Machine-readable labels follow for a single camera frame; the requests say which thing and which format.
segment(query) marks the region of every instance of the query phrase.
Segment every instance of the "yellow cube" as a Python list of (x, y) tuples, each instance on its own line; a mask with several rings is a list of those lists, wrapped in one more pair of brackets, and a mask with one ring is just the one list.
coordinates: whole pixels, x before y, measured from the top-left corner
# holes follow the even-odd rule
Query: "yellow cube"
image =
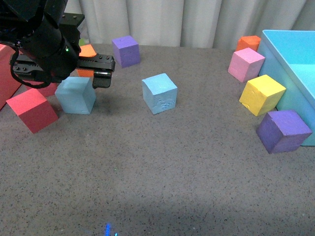
[(274, 109), (286, 88), (268, 75), (259, 76), (246, 83), (240, 102), (255, 116)]

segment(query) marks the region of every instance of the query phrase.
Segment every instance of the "blue bin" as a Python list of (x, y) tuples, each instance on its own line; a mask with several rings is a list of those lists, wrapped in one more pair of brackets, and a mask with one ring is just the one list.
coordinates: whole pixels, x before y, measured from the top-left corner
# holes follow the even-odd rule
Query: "blue bin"
[(295, 110), (313, 134), (303, 146), (315, 146), (315, 31), (264, 30), (258, 53), (266, 57), (259, 75), (286, 87), (278, 110)]

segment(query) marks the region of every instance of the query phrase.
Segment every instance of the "light blue cube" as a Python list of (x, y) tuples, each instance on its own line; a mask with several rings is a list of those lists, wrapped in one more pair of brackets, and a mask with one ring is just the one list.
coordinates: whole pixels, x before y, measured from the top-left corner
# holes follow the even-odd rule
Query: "light blue cube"
[(68, 77), (57, 87), (55, 95), (63, 111), (72, 114), (90, 114), (96, 100), (88, 77)]
[(153, 115), (175, 107), (177, 87), (167, 74), (142, 80), (142, 90), (143, 99)]

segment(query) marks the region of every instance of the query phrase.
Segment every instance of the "black robotic arm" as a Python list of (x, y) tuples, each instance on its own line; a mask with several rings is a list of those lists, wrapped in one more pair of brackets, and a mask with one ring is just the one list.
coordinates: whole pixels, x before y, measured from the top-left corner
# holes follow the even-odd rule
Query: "black robotic arm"
[(11, 74), (22, 84), (44, 88), (82, 68), (94, 70), (94, 88), (108, 88), (115, 70), (114, 58), (79, 56), (77, 28), (84, 15), (64, 13), (66, 4), (67, 0), (0, 0), (0, 43), (15, 50)]

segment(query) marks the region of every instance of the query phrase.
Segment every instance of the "foam block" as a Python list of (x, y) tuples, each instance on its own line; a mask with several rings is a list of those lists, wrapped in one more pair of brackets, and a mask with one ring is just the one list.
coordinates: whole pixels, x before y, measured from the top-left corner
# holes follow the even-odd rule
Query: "foam block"
[(79, 46), (81, 47), (81, 46), (84, 46), (84, 45), (86, 45), (85, 40), (83, 38), (80, 38), (79, 39)]
[(238, 40), (236, 51), (239, 51), (245, 48), (251, 48), (257, 52), (259, 44), (260, 44), (260, 38), (258, 36), (256, 35), (243, 36), (240, 38), (240, 40)]
[(139, 44), (130, 35), (112, 40), (115, 60), (122, 68), (140, 63)]
[(58, 120), (50, 103), (34, 88), (8, 99), (7, 103), (32, 133)]
[(90, 114), (96, 100), (88, 77), (68, 77), (57, 87), (55, 95), (63, 111), (72, 114)]
[(142, 80), (142, 90), (143, 99), (154, 115), (175, 107), (177, 87), (167, 74)]
[(263, 75), (246, 83), (240, 102), (255, 116), (259, 116), (274, 109), (285, 90), (277, 81)]
[(9, 61), (13, 53), (13, 49), (0, 44), (0, 110), (4, 107), (6, 100), (21, 86), (12, 78), (10, 72)]
[(293, 110), (268, 112), (256, 132), (269, 153), (297, 150), (312, 134)]
[[(34, 82), (34, 81), (28, 81), (28, 83), (32, 84), (32, 85), (39, 85), (42, 84), (42, 82)], [(57, 89), (57, 84), (55, 83), (51, 83), (49, 86), (45, 87), (45, 88), (37, 88), (37, 90), (44, 96), (44, 97), (49, 97), (52, 95), (55, 95)]]
[[(96, 56), (96, 54), (97, 54), (91, 44), (83, 45), (80, 48), (81, 48), (81, 52), (80, 52), (79, 56), (81, 56), (81, 57), (92, 58), (92, 57)], [(94, 76), (93, 70), (77, 69), (77, 72), (78, 72), (78, 75), (80, 77), (93, 77)]]
[(228, 72), (241, 82), (258, 76), (265, 57), (253, 49), (245, 48), (234, 52)]

